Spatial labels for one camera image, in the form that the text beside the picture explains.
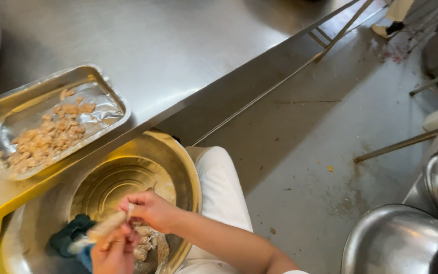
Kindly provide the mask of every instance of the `kitchen floor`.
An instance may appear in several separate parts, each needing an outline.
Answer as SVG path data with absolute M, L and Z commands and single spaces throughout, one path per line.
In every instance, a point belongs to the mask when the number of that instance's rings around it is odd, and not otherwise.
M 356 10 L 321 28 L 332 35 Z M 378 205 L 401 202 L 429 145 L 352 161 L 422 133 L 426 115 L 438 109 L 429 91 L 408 96 L 428 79 L 422 47 L 407 55 L 406 33 L 387 43 L 368 28 L 384 12 L 198 145 L 229 152 L 254 231 L 309 273 L 340 272 L 356 220 Z

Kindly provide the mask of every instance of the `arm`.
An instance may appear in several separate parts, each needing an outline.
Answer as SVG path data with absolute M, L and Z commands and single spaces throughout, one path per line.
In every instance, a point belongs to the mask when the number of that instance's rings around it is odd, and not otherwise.
M 162 233 L 173 233 L 246 273 L 283 274 L 299 270 L 277 247 L 261 237 L 173 206 L 153 192 L 124 198 L 120 208 L 136 204 L 131 215 Z

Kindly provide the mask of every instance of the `aluminum foil tray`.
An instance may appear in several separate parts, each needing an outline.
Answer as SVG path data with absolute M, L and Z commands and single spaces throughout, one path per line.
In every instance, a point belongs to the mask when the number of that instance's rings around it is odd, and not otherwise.
M 75 95 L 60 101 L 61 91 L 71 88 Z M 76 119 L 86 129 L 82 140 L 58 153 L 53 163 L 126 122 L 131 116 L 128 101 L 113 89 L 109 77 L 98 66 L 89 63 L 58 71 L 0 95 L 0 175 L 3 178 L 24 180 L 45 168 L 42 164 L 25 173 L 13 174 L 6 162 L 16 151 L 11 141 L 29 129 L 40 127 L 42 115 L 53 115 L 55 105 L 73 104 L 78 96 L 84 98 L 83 102 L 96 103 L 96 107 L 93 113 L 81 114 Z

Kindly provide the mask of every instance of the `shoe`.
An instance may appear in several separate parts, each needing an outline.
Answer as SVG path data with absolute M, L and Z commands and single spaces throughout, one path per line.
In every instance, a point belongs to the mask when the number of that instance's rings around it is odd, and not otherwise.
M 380 25 L 376 25 L 376 24 L 372 24 L 371 25 L 371 29 L 374 31 L 374 33 L 378 34 L 379 36 L 388 39 L 388 33 L 386 33 L 386 27 L 380 26 Z

